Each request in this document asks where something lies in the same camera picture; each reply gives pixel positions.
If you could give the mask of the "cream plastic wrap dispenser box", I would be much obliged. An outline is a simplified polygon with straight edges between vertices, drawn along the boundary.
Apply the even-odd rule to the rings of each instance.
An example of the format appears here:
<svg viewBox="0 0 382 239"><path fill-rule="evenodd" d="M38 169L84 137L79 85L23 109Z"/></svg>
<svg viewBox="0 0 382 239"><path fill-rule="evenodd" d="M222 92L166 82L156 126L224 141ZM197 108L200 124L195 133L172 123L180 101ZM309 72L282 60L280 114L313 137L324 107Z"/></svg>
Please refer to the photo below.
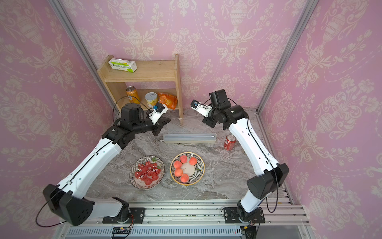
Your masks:
<svg viewBox="0 0 382 239"><path fill-rule="evenodd" d="M163 142L175 144L192 144L192 143L215 143L217 135L215 133L178 133L163 135Z"/></svg>

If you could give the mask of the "striped plate of peaches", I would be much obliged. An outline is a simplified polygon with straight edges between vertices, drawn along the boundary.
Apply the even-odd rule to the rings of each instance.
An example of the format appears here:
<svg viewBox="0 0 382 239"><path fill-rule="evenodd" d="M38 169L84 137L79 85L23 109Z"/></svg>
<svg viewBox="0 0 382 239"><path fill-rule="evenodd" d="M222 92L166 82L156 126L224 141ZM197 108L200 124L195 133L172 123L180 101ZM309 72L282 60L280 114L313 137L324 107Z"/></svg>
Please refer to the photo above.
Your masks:
<svg viewBox="0 0 382 239"><path fill-rule="evenodd" d="M183 186L198 183L204 176L206 170L203 159L192 152L183 152L177 155L170 164L170 175L172 179Z"/></svg>

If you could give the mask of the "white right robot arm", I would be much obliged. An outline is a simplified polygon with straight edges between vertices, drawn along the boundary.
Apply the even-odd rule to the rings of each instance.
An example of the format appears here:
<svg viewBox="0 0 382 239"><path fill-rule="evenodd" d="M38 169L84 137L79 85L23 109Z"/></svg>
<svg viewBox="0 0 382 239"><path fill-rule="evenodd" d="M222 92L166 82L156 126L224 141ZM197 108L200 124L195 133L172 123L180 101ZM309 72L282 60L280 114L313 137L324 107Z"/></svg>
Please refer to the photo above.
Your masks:
<svg viewBox="0 0 382 239"><path fill-rule="evenodd" d="M214 128L220 123L229 130L253 167L255 176L247 180L248 191L237 204L239 219L243 222L252 221L261 203L267 202L268 196L277 192L284 183L289 168L271 155L253 129L247 112L240 105L232 103L225 90L210 93L209 102L209 105L193 102L191 106L203 115L203 123L207 126Z"/></svg>

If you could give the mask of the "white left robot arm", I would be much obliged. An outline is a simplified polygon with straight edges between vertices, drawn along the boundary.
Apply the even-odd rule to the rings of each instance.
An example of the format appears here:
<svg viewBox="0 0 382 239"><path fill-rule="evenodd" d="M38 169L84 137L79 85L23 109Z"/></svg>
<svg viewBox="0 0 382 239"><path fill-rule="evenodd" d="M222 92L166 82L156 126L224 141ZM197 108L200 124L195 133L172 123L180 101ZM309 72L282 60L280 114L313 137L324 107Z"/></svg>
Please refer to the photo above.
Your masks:
<svg viewBox="0 0 382 239"><path fill-rule="evenodd" d="M139 104L128 103L101 136L92 152L58 184L48 184L43 190L45 206L64 223L78 226L88 219L109 217L118 223L131 219L129 204L122 199L87 199L88 189L110 163L135 136L152 132L157 136L171 120L164 117L166 105L157 103L144 113Z"/></svg>

